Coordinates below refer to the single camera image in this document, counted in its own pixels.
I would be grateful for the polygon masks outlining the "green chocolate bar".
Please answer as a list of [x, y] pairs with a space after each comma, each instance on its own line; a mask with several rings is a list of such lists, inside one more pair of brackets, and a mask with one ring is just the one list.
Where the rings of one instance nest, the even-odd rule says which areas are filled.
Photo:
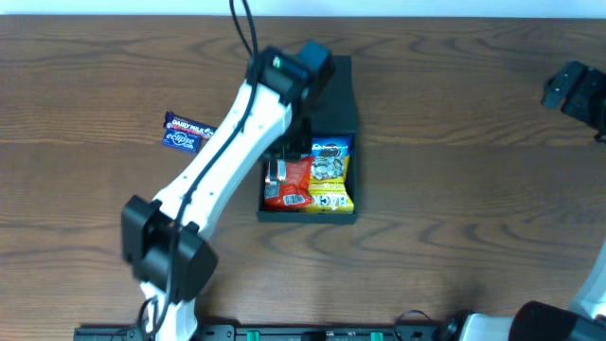
[[270, 185], [282, 183], [287, 178], [286, 161], [283, 159], [273, 159], [268, 164], [268, 175], [266, 182]]

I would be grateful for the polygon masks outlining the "blue wafer snack bar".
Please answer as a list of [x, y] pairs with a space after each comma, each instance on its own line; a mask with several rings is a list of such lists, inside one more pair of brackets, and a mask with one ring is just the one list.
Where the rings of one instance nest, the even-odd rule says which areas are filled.
[[349, 156], [352, 137], [314, 136], [312, 138], [311, 156]]

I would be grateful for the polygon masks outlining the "dark green box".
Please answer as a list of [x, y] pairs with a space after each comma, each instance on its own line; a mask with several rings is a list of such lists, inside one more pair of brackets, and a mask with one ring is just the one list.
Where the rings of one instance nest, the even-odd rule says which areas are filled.
[[264, 194], [259, 194], [258, 220], [264, 223], [302, 224], [354, 224], [358, 201], [357, 141], [358, 112], [352, 86], [352, 61], [349, 56], [334, 57], [335, 71], [327, 87], [303, 116], [311, 120], [312, 137], [343, 136], [348, 140], [348, 172], [344, 188], [354, 204], [351, 212], [338, 212], [324, 206], [319, 212], [278, 212], [262, 203]]

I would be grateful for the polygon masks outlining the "red candy bag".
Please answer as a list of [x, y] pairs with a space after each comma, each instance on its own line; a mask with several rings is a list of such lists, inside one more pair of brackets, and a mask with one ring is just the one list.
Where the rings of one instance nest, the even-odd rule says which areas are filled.
[[297, 211], [312, 202], [308, 193], [312, 157], [286, 161], [287, 178], [282, 183], [270, 185], [264, 180], [264, 208], [269, 211]]

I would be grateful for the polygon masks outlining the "yellow Hacks candy bag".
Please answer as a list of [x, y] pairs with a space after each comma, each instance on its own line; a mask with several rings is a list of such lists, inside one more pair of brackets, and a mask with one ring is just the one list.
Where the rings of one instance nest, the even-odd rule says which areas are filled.
[[350, 214], [354, 210], [345, 186], [349, 156], [316, 156], [312, 161], [308, 193], [312, 202], [305, 213]]

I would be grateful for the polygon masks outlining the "blue Eclipse mints box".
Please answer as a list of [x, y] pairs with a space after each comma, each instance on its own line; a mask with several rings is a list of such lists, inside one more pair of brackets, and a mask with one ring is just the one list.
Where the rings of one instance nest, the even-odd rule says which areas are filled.
[[162, 138], [162, 144], [175, 150], [196, 153], [202, 145], [202, 139], [197, 135], [167, 129]]

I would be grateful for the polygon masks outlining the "Dairy Milk chocolate bar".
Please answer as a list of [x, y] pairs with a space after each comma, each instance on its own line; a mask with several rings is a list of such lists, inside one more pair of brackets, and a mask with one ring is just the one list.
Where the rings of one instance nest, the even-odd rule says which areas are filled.
[[191, 135], [197, 135], [203, 139], [211, 138], [216, 132], [215, 127], [203, 124], [202, 122], [198, 122], [189, 118], [180, 117], [174, 114], [172, 111], [167, 111], [165, 113], [164, 126], [166, 129], [172, 129]]

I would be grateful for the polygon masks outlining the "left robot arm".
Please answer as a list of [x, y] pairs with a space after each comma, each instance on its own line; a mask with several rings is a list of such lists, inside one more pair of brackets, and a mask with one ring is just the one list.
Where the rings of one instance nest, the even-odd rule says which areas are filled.
[[330, 51], [307, 42], [289, 55], [253, 53], [246, 78], [214, 135], [151, 201], [133, 196], [120, 217], [122, 257], [145, 301], [135, 327], [143, 340], [189, 340], [196, 296], [218, 264], [208, 241], [244, 176], [287, 133], [297, 104], [318, 96], [334, 70]]

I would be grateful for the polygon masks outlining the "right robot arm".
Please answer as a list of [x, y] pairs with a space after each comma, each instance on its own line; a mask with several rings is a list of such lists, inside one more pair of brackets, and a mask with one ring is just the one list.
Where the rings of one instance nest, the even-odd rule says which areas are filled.
[[[596, 131], [605, 142], [605, 73], [572, 61], [545, 83], [542, 106], [561, 112]], [[513, 317], [465, 313], [439, 331], [439, 340], [605, 341], [605, 249], [567, 309], [536, 300]]]

